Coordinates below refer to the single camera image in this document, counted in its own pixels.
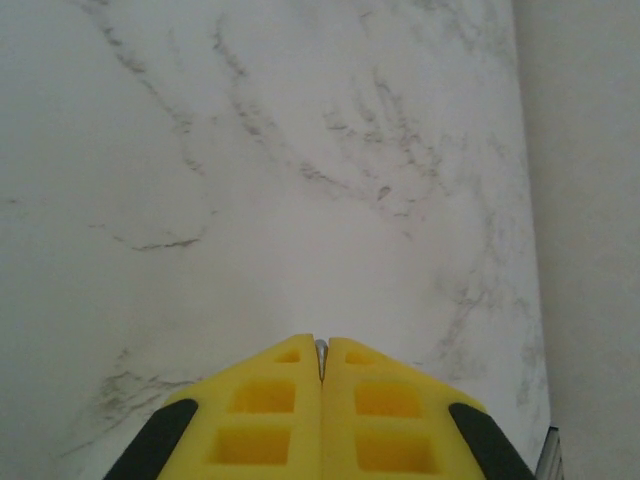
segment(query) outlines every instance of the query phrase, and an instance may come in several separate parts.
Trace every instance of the yellow plastic object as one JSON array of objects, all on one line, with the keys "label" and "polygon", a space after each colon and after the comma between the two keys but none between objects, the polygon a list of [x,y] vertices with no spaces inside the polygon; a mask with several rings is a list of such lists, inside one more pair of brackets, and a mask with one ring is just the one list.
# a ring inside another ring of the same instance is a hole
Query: yellow plastic object
[{"label": "yellow plastic object", "polygon": [[332,338],[322,385],[323,478],[484,479],[449,415],[455,402],[484,411],[403,363]]},{"label": "yellow plastic object", "polygon": [[159,480],[319,480],[321,383],[296,335],[172,395],[198,402]]}]

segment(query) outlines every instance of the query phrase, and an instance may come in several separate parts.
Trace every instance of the white wall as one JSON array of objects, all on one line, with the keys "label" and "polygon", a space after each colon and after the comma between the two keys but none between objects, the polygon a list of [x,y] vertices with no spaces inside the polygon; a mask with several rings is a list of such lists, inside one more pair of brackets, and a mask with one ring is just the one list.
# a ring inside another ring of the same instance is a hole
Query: white wall
[{"label": "white wall", "polygon": [[567,478],[640,478],[640,2],[514,2]]}]

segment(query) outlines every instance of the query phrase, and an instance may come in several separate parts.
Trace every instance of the white marble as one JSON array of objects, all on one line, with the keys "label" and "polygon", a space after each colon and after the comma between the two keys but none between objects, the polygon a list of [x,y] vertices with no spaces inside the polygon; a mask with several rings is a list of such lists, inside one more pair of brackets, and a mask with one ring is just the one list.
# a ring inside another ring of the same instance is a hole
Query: white marble
[{"label": "white marble", "polygon": [[0,398],[35,412],[3,420],[5,468],[97,478],[168,392],[299,332],[477,397],[535,466],[549,404],[508,0],[4,17],[3,318],[31,360]]}]

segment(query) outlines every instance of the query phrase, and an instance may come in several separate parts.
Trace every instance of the black rubber edge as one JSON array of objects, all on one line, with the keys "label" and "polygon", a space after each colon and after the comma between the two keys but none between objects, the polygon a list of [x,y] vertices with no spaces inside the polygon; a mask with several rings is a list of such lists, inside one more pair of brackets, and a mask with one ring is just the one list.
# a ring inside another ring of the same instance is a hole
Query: black rubber edge
[{"label": "black rubber edge", "polygon": [[464,403],[452,403],[449,413],[487,480],[535,480],[493,418]]},{"label": "black rubber edge", "polygon": [[179,400],[154,412],[104,480],[156,480],[198,410],[198,402]]}]

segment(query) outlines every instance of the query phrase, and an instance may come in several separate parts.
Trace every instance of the metal tip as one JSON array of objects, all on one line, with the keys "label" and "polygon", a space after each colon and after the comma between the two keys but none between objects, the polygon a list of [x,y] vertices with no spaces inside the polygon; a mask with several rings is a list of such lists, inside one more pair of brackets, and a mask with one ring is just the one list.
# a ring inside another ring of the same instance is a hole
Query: metal tip
[{"label": "metal tip", "polygon": [[329,345],[327,345],[327,342],[321,338],[316,340],[316,354],[318,355],[320,380],[324,380],[324,367],[327,364],[327,353],[329,353]]}]

